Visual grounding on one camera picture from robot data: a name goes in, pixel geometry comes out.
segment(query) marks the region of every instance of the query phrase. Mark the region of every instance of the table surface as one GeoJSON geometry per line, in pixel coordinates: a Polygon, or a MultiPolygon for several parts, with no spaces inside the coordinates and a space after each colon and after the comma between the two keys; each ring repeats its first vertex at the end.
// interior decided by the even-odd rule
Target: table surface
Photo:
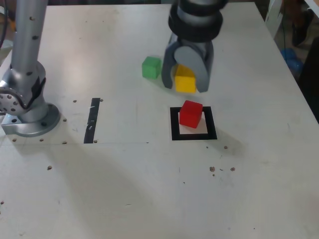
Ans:
{"type": "Polygon", "coordinates": [[[0,131],[1,238],[319,237],[319,126],[255,4],[222,11],[210,88],[195,95],[142,78],[143,60],[163,57],[168,13],[48,7],[44,94],[67,122],[0,131]],[[98,143],[83,144],[92,98],[98,143]],[[211,106],[218,140],[171,140],[169,107],[185,100],[211,106]]]}

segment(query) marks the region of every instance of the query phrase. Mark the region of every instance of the cube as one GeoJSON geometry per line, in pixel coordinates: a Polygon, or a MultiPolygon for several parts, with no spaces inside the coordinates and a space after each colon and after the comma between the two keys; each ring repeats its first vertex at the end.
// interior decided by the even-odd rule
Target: cube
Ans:
{"type": "Polygon", "coordinates": [[[196,93],[196,79],[193,71],[186,66],[178,65],[175,74],[175,87],[177,92],[196,93]]]}
{"type": "Polygon", "coordinates": [[[179,111],[179,124],[191,128],[197,128],[201,119],[202,111],[202,104],[193,101],[185,101],[179,111]]]}
{"type": "Polygon", "coordinates": [[[161,60],[148,56],[142,64],[142,75],[144,78],[157,79],[161,71],[161,60]]]}

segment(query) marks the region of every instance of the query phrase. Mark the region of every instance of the white paper square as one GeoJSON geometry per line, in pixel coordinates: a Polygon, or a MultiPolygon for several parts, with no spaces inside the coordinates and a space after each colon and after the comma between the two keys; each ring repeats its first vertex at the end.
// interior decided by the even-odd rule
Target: white paper square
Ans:
{"type": "Polygon", "coordinates": [[[201,119],[197,128],[191,128],[179,124],[179,134],[197,134],[197,133],[208,133],[206,126],[205,113],[201,113],[201,119]]]}

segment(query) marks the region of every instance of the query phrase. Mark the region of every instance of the yellow cube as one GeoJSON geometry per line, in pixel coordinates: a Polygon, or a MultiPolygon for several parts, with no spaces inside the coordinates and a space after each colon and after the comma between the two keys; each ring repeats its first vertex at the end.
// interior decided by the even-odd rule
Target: yellow cube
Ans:
{"type": "Polygon", "coordinates": [[[196,79],[193,71],[186,66],[178,65],[175,74],[177,92],[196,93],[196,79]]]}

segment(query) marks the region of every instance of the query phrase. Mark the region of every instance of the metal robot arm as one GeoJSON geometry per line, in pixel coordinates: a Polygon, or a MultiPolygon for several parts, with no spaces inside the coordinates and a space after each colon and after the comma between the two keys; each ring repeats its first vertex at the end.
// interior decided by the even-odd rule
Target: metal robot arm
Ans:
{"type": "Polygon", "coordinates": [[[41,135],[60,120],[58,108],[43,98],[45,69],[37,61],[47,4],[48,0],[17,0],[11,64],[0,82],[6,134],[41,135]]]}
{"type": "Polygon", "coordinates": [[[165,51],[162,80],[172,88],[177,64],[190,68],[199,92],[209,87],[213,44],[223,23],[220,13],[227,0],[178,0],[171,9],[168,24],[172,30],[165,51]]]}

